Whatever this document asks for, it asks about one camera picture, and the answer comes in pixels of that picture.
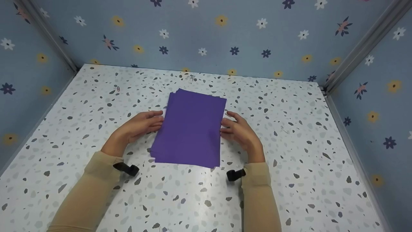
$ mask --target black clip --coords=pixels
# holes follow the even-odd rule
[[[136,176],[136,174],[139,172],[139,168],[136,167],[135,165],[131,165],[129,167],[127,164],[125,164],[123,162],[115,163],[115,164],[113,164],[113,167],[115,169],[117,169],[121,172],[125,172],[125,173],[127,173],[128,175],[131,175],[131,176]]]
[[[229,171],[226,172],[226,175],[227,175],[227,179],[228,179],[230,182],[233,182],[233,181],[236,181],[237,179],[245,176],[245,175],[246,175],[246,172],[245,172],[245,170],[242,168],[241,170],[237,170],[237,171],[235,171],[235,170],[229,170]]]

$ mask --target yellow flower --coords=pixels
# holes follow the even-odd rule
[[[371,122],[376,122],[376,120],[379,119],[379,114],[376,113],[375,111],[371,111],[368,113],[368,120]]]
[[[227,74],[228,74],[229,76],[236,75],[236,69],[229,69],[229,70],[227,71]]]
[[[139,46],[139,45],[134,45],[134,46],[133,46],[133,50],[134,50],[135,52],[138,52],[138,53],[144,53],[144,52],[145,52],[145,50],[144,50],[141,46]]]
[[[330,63],[331,65],[340,64],[340,57],[335,57],[335,58],[331,59],[329,63]]]
[[[46,63],[47,62],[47,56],[43,53],[37,54],[37,61],[40,63]]]
[[[116,26],[124,26],[123,19],[117,15],[113,16],[112,21]]]
[[[42,87],[42,94],[43,95],[49,95],[51,93],[52,93],[52,90],[49,87],[47,87],[47,86]]]
[[[380,175],[376,174],[371,176],[371,181],[375,187],[381,187],[384,184],[384,179],[382,179]]]
[[[224,26],[227,24],[227,18],[224,15],[219,15],[215,18],[215,23],[219,26]]]
[[[390,83],[388,83],[388,91],[396,92],[401,88],[401,86],[402,86],[402,82],[400,80],[393,80]]]
[[[17,142],[17,135],[16,134],[5,134],[3,136],[3,143],[5,145],[12,145],[13,143]]]
[[[91,59],[90,63],[92,64],[100,64],[100,62],[97,59]]]
[[[282,77],[282,75],[283,75],[282,71],[277,71],[277,72],[274,73],[274,76],[277,77],[277,78]]]
[[[312,60],[312,55],[302,56],[303,63],[310,62]]]

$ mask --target hand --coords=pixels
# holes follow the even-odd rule
[[[158,131],[163,124],[163,111],[140,112],[121,127],[115,133],[125,135],[129,143],[133,143],[149,132]]]
[[[126,146],[144,134],[157,131],[163,124],[163,111],[140,112],[117,128],[106,141],[101,151],[109,156],[122,157]]]
[[[220,136],[226,140],[238,142],[248,153],[249,163],[265,162],[262,143],[248,122],[232,111],[227,111],[227,115],[233,117],[236,121],[224,118],[222,126],[226,128],[220,129]]]

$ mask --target left hand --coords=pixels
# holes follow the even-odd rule
[[[119,127],[115,133],[125,136],[129,143],[136,142],[144,134],[160,129],[164,120],[162,114],[162,110],[140,112]]]

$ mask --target white speckled tabletop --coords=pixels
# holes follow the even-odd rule
[[[227,98],[265,148],[282,231],[383,231],[316,83],[86,64],[0,178],[2,231],[45,231],[91,155],[130,116],[183,88]],[[220,167],[155,163],[155,134],[127,147],[98,232],[239,232],[246,154],[221,140]]]

